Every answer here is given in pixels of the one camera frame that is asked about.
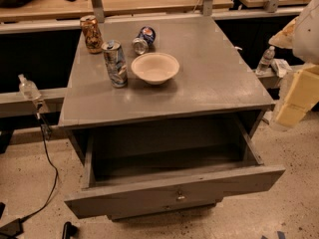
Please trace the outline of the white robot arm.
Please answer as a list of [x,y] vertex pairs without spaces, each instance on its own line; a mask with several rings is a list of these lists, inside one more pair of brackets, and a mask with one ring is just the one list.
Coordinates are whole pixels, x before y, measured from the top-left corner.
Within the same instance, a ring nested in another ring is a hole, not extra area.
[[269,44],[291,49],[304,62],[302,68],[282,80],[271,119],[277,130],[294,128],[319,103],[319,0],[311,0],[298,17],[272,36]]

